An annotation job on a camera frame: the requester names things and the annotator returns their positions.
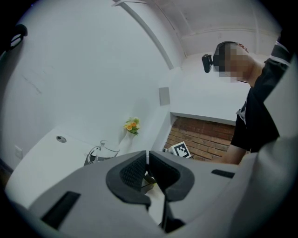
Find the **person's black t-shirt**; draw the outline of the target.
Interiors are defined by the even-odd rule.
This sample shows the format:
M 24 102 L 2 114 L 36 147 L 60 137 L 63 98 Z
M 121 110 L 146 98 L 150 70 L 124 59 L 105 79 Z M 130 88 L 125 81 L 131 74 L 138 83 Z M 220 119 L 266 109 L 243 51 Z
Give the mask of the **person's black t-shirt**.
M 290 66 L 293 57 L 291 46 L 278 39 L 263 66 L 253 63 L 244 80 L 251 86 L 246 101 L 237 111 L 237 120 L 231 145 L 250 152 L 279 137 L 277 127 L 264 105 L 282 76 Z

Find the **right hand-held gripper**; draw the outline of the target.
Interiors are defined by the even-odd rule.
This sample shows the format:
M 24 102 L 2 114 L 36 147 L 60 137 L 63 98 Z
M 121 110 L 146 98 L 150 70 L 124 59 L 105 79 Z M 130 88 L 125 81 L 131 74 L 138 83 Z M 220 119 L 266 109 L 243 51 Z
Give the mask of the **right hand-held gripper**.
M 178 144 L 172 145 L 169 148 L 163 148 L 163 152 L 171 153 L 173 155 L 183 157 L 183 158 L 191 158 L 191 154 L 184 141 Z

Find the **clear glass pitcher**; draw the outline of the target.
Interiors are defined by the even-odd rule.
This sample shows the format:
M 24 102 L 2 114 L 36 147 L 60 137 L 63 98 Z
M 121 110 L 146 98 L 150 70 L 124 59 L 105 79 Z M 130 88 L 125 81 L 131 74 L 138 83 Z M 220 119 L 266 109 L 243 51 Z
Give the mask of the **clear glass pitcher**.
M 89 164 L 114 158 L 120 151 L 120 147 L 107 140 L 101 140 L 98 146 L 93 147 L 87 155 Z

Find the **person's right forearm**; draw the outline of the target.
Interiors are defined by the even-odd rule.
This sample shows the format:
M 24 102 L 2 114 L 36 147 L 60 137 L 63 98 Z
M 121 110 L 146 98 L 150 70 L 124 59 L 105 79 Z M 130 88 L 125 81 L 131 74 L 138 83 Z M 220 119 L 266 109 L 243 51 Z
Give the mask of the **person's right forearm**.
M 226 153 L 220 158 L 220 163 L 238 165 L 246 154 L 246 150 L 240 147 L 230 145 Z

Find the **white table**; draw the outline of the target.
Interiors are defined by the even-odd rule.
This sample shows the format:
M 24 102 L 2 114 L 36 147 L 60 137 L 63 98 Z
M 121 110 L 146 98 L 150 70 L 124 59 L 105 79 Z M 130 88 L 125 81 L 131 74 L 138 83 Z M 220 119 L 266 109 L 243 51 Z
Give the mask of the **white table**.
M 86 153 L 91 149 L 91 145 L 70 136 L 61 143 L 56 140 L 60 135 L 55 129 L 46 134 L 17 165 L 5 188 L 9 200 L 38 221 L 41 219 L 30 212 L 30 205 L 50 187 L 84 167 Z M 160 205 L 148 209 L 156 224 L 160 211 Z

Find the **grey wall plate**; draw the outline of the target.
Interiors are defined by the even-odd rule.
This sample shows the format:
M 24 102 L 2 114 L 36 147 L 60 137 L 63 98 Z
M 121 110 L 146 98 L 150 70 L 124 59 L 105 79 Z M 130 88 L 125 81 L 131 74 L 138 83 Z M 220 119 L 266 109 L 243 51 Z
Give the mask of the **grey wall plate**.
M 165 106 L 170 104 L 170 93 L 168 87 L 159 88 L 159 100 L 160 106 Z

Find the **white ceiling conduit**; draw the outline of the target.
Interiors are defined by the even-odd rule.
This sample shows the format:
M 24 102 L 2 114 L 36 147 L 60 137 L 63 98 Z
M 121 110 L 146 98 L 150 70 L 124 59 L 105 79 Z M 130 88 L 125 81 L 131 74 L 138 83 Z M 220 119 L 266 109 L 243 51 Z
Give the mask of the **white ceiling conduit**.
M 142 19 L 142 17 L 134 11 L 127 3 L 140 3 L 140 4 L 148 4 L 148 2 L 143 0 L 112 0 L 114 3 L 112 4 L 113 7 L 120 6 L 123 8 L 131 17 L 135 19 L 135 21 L 143 28 L 143 30 L 147 33 L 147 35 L 151 38 L 159 52 L 161 53 L 163 59 L 165 60 L 168 68 L 171 70 L 174 68 L 173 63 L 170 60 L 166 50 L 162 46 L 160 40 L 152 31 L 151 27 Z

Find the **white vase with yellow flowers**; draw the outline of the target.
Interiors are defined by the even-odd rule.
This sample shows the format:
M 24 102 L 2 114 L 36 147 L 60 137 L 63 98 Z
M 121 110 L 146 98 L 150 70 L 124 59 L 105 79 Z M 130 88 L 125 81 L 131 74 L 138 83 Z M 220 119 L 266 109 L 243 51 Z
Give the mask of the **white vase with yellow flowers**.
M 126 134 L 122 141 L 124 144 L 125 151 L 128 151 L 131 148 L 134 137 L 139 134 L 139 123 L 140 120 L 138 117 L 130 117 L 124 124 Z

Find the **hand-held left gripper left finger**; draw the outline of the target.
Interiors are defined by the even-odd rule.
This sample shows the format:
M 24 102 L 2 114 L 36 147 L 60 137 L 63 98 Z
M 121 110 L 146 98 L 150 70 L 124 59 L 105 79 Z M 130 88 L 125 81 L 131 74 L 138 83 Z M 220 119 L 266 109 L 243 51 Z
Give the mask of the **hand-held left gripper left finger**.
M 146 152 L 84 166 L 41 194 L 31 213 L 76 238 L 161 238 L 141 193 Z

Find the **black office chair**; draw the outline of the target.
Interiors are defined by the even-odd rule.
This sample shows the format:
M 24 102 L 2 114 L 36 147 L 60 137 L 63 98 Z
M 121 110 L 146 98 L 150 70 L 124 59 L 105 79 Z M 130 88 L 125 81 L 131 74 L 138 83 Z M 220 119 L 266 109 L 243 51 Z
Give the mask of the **black office chair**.
M 27 37 L 27 34 L 28 31 L 25 25 L 16 25 L 5 38 L 4 50 L 8 52 L 16 48 L 23 41 L 24 37 Z

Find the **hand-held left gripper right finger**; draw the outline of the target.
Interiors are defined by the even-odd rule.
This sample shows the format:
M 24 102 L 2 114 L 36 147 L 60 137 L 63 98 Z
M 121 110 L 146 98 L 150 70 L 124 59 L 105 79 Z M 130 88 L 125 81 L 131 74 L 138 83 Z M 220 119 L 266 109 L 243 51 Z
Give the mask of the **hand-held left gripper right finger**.
M 243 238 L 241 203 L 251 176 L 251 158 L 240 165 L 149 153 L 149 170 L 165 195 L 163 227 L 149 238 Z

